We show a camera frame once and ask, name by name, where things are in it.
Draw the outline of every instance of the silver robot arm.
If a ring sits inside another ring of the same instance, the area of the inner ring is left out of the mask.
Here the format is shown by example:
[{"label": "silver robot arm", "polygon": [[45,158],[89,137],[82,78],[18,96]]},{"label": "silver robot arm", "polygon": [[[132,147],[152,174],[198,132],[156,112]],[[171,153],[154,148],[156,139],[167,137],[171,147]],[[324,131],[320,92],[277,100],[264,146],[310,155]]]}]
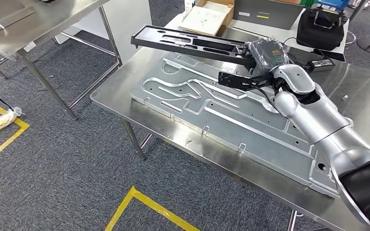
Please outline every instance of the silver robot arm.
[{"label": "silver robot arm", "polygon": [[324,156],[342,200],[370,224],[370,144],[300,66],[281,65],[272,74],[284,82],[275,96],[276,109]]}]

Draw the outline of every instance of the bolt hole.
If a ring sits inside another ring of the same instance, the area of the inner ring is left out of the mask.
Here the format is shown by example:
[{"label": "bolt hole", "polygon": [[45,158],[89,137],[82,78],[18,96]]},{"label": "bolt hole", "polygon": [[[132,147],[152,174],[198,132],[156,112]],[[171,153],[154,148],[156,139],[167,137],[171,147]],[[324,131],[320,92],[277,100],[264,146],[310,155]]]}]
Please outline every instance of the bolt hole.
[{"label": "bolt hole", "polygon": [[321,171],[325,171],[325,170],[327,170],[327,167],[325,166],[325,164],[323,164],[323,163],[319,163],[318,164],[318,168],[321,170]]}]

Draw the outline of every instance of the power adapter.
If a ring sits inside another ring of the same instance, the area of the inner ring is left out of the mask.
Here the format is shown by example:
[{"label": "power adapter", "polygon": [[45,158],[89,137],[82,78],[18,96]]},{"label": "power adapter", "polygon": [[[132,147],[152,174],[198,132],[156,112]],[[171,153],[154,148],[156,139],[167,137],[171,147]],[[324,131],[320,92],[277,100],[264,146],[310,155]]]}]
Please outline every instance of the power adapter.
[{"label": "power adapter", "polygon": [[308,61],[307,66],[309,67],[310,72],[317,71],[330,71],[335,67],[334,62],[329,58],[311,60]]}]

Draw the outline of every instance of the plastic bag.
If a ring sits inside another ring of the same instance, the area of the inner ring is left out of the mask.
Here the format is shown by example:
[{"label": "plastic bag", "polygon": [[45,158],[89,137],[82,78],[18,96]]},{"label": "plastic bag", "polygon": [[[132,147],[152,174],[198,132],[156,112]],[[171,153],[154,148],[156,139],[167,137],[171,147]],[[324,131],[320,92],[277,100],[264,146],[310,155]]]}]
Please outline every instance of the plastic bag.
[{"label": "plastic bag", "polygon": [[261,38],[253,42],[246,42],[252,57],[257,65],[253,76],[261,76],[269,73],[273,68],[289,63],[289,56],[283,45],[271,38]]},{"label": "plastic bag", "polygon": [[0,116],[0,130],[10,125],[15,119],[22,114],[20,107],[13,108],[14,111],[8,110],[5,114]]}]

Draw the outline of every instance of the floor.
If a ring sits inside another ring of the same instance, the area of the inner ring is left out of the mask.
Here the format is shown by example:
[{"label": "floor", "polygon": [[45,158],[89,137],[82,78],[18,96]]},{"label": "floor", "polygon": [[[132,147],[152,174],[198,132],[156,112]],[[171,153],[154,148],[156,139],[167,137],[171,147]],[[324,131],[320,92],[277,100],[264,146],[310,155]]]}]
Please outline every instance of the floor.
[{"label": "floor", "polygon": [[[150,0],[153,24],[162,26],[183,10],[182,0]],[[370,9],[363,12],[370,20]],[[370,35],[370,31],[354,32]],[[111,49],[108,41],[78,36]],[[349,63],[370,68],[370,55],[356,45],[346,50]],[[71,101],[114,62],[78,42],[48,41],[32,50],[31,60],[57,92]],[[124,197],[137,191],[200,230],[284,231],[290,208],[190,155],[153,138],[146,161],[136,155],[118,118],[89,97],[73,111],[71,121],[21,62],[1,70],[0,96],[20,106],[29,124],[0,152],[0,230],[101,230]],[[19,127],[0,131],[0,145]],[[134,127],[139,138],[145,132]],[[297,231],[322,228],[299,217]],[[113,230],[180,230],[168,219],[132,199]]]}]

